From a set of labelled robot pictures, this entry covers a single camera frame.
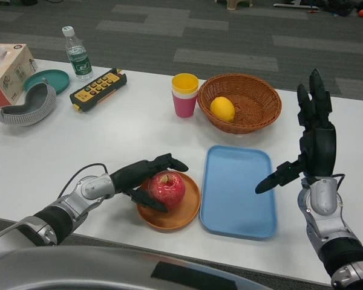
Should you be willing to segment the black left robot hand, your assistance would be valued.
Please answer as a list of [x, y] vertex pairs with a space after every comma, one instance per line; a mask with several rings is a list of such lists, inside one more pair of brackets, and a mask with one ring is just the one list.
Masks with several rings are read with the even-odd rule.
[[147, 179], [167, 169], [187, 172], [188, 166], [172, 157], [170, 153], [156, 157], [153, 161], [141, 160], [125, 166], [110, 175], [116, 193], [128, 195], [133, 202], [144, 207], [152, 208], [159, 212], [167, 213], [164, 204], [149, 196], [149, 193], [139, 188]]

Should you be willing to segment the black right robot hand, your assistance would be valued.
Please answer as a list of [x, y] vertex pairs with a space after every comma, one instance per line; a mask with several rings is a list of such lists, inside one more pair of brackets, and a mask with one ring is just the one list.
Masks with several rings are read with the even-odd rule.
[[301, 83], [297, 87], [297, 99], [300, 111], [299, 125], [304, 127], [299, 139], [300, 154], [292, 163], [286, 161], [276, 171], [262, 180], [255, 188], [261, 194], [280, 185], [284, 186], [305, 176], [330, 177], [336, 160], [336, 129], [329, 120], [332, 112], [330, 93], [325, 89], [321, 75], [314, 69], [309, 76], [307, 91]]

